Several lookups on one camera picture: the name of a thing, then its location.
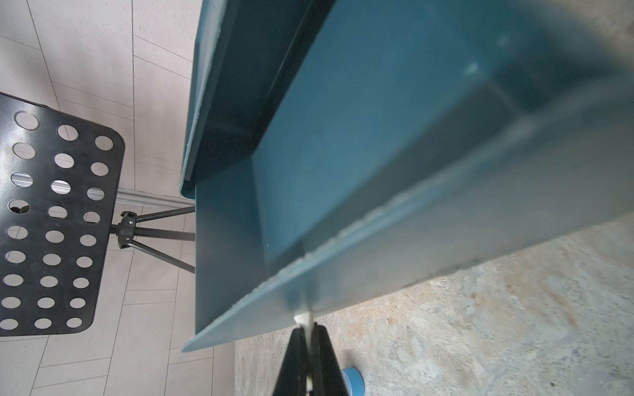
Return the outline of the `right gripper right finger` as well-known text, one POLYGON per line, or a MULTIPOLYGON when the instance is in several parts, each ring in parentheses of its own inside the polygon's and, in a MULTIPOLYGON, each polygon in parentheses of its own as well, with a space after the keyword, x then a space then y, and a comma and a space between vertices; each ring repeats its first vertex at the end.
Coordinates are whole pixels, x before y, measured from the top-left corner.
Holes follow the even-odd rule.
POLYGON ((325 326, 316 323, 311 335, 311 375, 314 396, 348 396, 338 360, 325 326))

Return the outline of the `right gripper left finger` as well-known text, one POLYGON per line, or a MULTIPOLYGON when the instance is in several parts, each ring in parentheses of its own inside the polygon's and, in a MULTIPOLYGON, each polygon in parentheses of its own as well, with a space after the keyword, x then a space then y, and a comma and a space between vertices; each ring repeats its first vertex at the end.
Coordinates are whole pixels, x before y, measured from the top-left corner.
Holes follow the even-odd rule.
POLYGON ((304 328, 295 328, 290 336, 273 396, 305 396, 309 371, 308 348, 304 328))

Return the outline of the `teal three-drawer cabinet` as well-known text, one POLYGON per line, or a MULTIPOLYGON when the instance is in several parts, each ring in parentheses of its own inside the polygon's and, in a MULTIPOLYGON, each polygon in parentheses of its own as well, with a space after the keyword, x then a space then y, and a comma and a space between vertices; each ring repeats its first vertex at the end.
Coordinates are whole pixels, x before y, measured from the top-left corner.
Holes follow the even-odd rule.
POLYGON ((633 209, 633 61, 558 1, 204 1, 197 351, 633 209))

